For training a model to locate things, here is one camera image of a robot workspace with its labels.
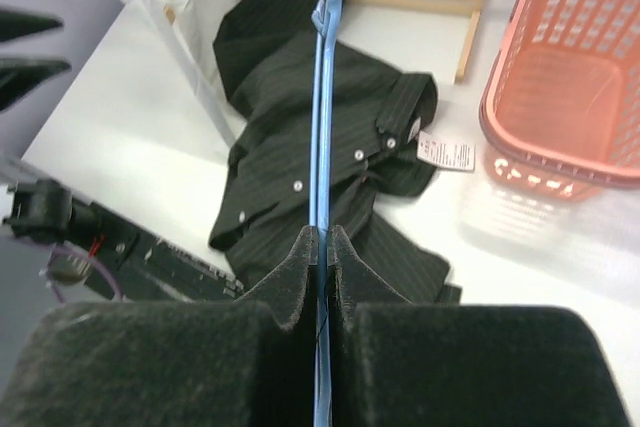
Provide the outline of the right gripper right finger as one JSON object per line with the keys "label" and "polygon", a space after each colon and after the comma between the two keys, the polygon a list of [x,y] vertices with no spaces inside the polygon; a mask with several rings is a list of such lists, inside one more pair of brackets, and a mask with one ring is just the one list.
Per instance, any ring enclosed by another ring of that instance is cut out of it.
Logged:
{"label": "right gripper right finger", "polygon": [[587,323],[558,307],[408,303],[331,233],[337,426],[625,426]]}

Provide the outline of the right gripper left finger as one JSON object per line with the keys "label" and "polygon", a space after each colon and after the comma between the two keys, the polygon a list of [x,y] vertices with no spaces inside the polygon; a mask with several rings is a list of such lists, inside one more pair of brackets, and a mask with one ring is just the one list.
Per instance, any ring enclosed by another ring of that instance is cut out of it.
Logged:
{"label": "right gripper left finger", "polygon": [[1,398],[5,426],[309,426],[317,234],[242,298],[74,303],[46,315]]}

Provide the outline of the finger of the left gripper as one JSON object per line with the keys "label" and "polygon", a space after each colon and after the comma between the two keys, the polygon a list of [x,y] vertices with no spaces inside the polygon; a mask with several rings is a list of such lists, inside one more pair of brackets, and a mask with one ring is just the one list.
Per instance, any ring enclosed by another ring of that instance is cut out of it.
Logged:
{"label": "finger of the left gripper", "polygon": [[62,28],[63,25],[63,21],[57,17],[2,7],[0,42],[7,43],[29,35]]}
{"label": "finger of the left gripper", "polygon": [[1,111],[9,109],[48,79],[71,69],[71,64],[56,58],[1,58]]}

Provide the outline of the black striped shirt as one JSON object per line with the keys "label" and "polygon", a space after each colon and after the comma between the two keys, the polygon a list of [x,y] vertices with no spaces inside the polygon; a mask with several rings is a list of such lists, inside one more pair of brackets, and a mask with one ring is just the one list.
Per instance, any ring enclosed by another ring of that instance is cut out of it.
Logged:
{"label": "black striped shirt", "polygon": [[[228,102],[246,125],[231,147],[209,236],[252,287],[288,255],[309,216],[310,134],[318,0],[241,0],[213,49]],[[331,221],[359,257],[414,303],[457,302],[449,263],[422,250],[374,210],[378,195],[415,198],[435,167],[416,156],[434,119],[428,73],[404,73],[345,45],[335,50]]]}

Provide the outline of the blue wire hanger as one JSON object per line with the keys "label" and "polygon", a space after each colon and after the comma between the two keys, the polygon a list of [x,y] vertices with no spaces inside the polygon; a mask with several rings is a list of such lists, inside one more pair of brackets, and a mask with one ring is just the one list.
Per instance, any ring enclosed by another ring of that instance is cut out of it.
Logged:
{"label": "blue wire hanger", "polygon": [[317,230],[315,427],[331,425],[331,354],[328,281],[334,60],[343,0],[318,0],[312,13],[317,31],[310,141],[309,225]]}

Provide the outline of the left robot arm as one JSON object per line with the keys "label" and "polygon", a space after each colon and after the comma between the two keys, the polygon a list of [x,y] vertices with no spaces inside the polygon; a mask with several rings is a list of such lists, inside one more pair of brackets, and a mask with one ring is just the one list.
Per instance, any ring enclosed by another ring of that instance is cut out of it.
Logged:
{"label": "left robot arm", "polygon": [[[63,21],[3,6],[1,41],[61,28]],[[65,73],[71,64],[62,58],[1,58],[1,111],[29,95],[41,84]],[[98,229],[99,219],[76,202],[70,190],[21,160],[1,154],[1,234],[28,239],[40,245],[67,240],[82,229]]]}

